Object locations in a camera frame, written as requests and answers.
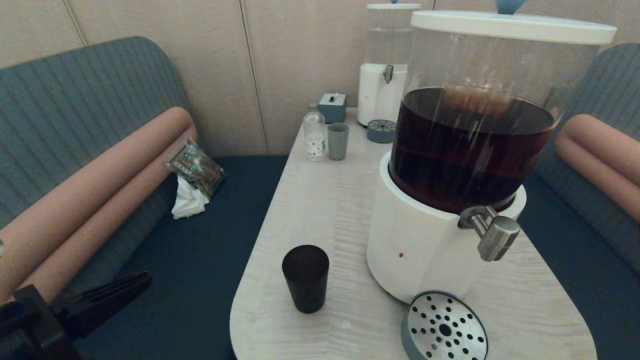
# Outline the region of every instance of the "cylindrical pillow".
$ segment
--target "cylindrical pillow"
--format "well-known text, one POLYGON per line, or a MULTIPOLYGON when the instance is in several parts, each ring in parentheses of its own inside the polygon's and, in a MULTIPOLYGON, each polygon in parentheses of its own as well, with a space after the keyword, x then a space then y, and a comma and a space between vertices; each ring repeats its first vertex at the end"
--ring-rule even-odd
POLYGON ((0 302, 134 176, 193 127, 171 108, 92 160, 0 229, 0 302))
POLYGON ((565 163, 640 223, 640 143, 582 114, 567 121, 555 146, 565 163))
MULTIPOLYGON (((185 132, 185 136, 193 138, 194 135, 194 128, 185 132)), ((174 144, 180 145, 181 142, 183 139, 178 139, 174 144)), ((173 146, 167 148, 131 179, 40 264, 19 288, 33 284, 47 303, 54 300, 93 254, 166 179, 170 172, 163 163, 171 156, 172 151, 175 151, 173 146)))

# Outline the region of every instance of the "water spigot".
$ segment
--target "water spigot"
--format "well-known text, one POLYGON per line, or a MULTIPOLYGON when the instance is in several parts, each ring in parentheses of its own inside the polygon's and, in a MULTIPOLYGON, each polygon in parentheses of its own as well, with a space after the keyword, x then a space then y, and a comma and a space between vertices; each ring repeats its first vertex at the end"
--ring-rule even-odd
POLYGON ((385 67, 385 71, 382 72, 382 76, 385 78, 385 82, 389 84, 391 79, 394 78, 394 66, 387 65, 387 67, 385 67))
POLYGON ((502 259, 520 233, 518 222, 498 215, 491 206, 474 206, 465 209, 460 214, 458 226, 476 230, 480 236, 478 252, 485 261, 502 259))

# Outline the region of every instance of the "white napkin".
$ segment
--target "white napkin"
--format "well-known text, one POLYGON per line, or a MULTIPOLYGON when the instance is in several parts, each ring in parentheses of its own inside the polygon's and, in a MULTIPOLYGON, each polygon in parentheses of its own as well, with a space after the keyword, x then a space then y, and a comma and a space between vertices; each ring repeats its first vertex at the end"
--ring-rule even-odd
POLYGON ((191 186, 185 179, 178 176, 178 192, 175 196, 175 205, 171 213, 174 219, 187 218, 204 211, 204 206, 209 199, 202 194, 200 189, 191 186))

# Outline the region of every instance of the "dark blue seat cushion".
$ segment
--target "dark blue seat cushion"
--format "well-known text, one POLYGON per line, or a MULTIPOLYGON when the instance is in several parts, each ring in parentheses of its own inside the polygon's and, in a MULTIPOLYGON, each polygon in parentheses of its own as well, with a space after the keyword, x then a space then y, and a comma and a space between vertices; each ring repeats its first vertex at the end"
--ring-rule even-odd
POLYGON ((637 359, 638 274, 535 174, 518 222, 585 319, 599 359, 637 359))
POLYGON ((92 359, 235 359, 229 314, 287 161, 217 159, 229 178, 202 214, 156 225, 120 276, 149 271, 146 293, 76 343, 92 359))

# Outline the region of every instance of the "bottle label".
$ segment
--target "bottle label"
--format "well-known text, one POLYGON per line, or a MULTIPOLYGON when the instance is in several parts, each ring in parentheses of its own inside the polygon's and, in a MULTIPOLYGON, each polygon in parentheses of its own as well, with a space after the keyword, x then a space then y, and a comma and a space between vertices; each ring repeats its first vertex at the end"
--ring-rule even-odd
POLYGON ((324 139, 322 140, 307 140, 306 141, 307 155, 309 156, 323 156, 324 155, 324 139))

